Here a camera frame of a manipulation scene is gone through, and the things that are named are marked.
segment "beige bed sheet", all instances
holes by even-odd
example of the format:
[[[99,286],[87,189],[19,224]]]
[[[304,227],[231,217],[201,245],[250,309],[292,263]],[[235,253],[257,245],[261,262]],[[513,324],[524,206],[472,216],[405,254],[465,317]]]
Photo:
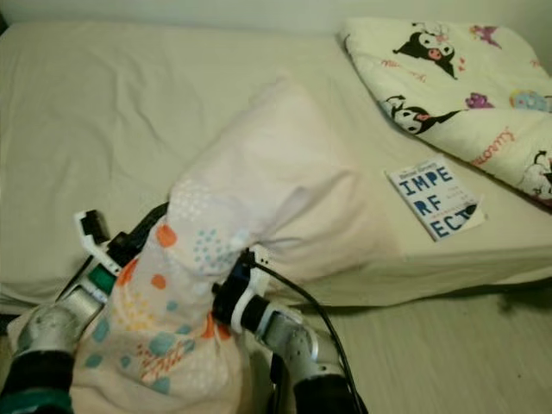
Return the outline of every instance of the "beige bed sheet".
[[[2,295],[52,298],[85,257],[73,212],[99,209],[113,233],[132,229],[282,72],[310,91],[367,172],[377,174],[373,196],[401,250],[310,284],[324,303],[396,304],[552,276],[550,214],[453,160],[462,181],[483,196],[488,219],[431,240],[383,172],[435,151],[387,122],[333,37],[25,23],[0,39]],[[7,311],[1,301],[0,311]]]

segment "book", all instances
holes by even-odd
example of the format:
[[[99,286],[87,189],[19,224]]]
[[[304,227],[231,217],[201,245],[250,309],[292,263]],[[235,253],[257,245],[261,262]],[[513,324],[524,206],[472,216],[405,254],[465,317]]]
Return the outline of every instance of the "book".
[[[481,200],[462,184],[442,155],[387,177],[436,242],[485,221]]]

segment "floor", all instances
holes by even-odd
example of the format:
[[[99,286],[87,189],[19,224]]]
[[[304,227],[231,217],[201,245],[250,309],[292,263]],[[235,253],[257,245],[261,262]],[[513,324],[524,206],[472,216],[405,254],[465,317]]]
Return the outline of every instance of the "floor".
[[[552,412],[552,290],[336,310],[332,319],[372,414]],[[0,373],[6,352],[0,340]],[[267,366],[258,355],[254,364],[260,384]]]

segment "wire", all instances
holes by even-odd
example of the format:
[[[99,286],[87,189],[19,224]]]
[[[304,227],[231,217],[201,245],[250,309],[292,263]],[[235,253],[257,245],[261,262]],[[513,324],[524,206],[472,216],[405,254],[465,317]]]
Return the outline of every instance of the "wire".
[[[324,323],[326,324],[326,327],[328,328],[329,333],[332,336],[332,339],[336,343],[337,353],[342,359],[343,369],[345,370],[345,375],[347,377],[348,385],[351,388],[351,392],[353,393],[354,404],[356,405],[356,409],[358,410],[359,414],[361,414],[362,412],[366,412],[366,414],[368,414],[368,410],[366,409],[366,407],[364,409],[362,408],[362,402],[359,398],[359,393],[356,391],[356,384],[354,383],[353,373],[351,372],[351,366],[348,364],[348,359],[347,359],[347,356],[345,355],[345,350],[343,349],[342,342],[339,339],[339,335],[337,334],[336,329],[334,328],[334,325],[329,320],[329,316],[328,316],[328,313],[326,313],[326,310],[324,310],[324,308],[318,303],[318,301],[314,299],[314,297],[310,293],[308,293],[305,289],[303,289],[301,286],[295,285],[293,282],[291,282],[289,279],[285,278],[278,272],[275,272],[274,270],[269,269],[268,267],[265,267],[255,261],[253,263],[250,263],[250,265],[253,267],[258,267],[260,270],[268,273],[269,275],[271,275],[273,278],[280,281],[284,285],[292,288],[295,292],[299,293],[301,296],[307,299],[309,303],[312,305],[312,307],[314,307],[314,309],[318,312],[320,317],[324,320]]]
[[[93,257],[90,255],[86,258],[85,262],[82,264],[82,266],[78,269],[78,271],[73,275],[71,280],[67,282],[66,286],[63,288],[63,291],[58,295],[58,297],[55,299],[56,302],[60,300],[60,298],[69,290],[71,285],[77,280],[81,274],[86,270],[86,268],[92,263]]]

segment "white wall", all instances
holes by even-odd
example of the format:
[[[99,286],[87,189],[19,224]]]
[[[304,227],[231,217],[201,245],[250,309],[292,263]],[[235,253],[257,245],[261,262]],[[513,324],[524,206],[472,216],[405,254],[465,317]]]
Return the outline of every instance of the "white wall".
[[[552,0],[0,0],[8,22],[95,18],[331,32],[347,16],[483,22],[517,30],[552,72]]]

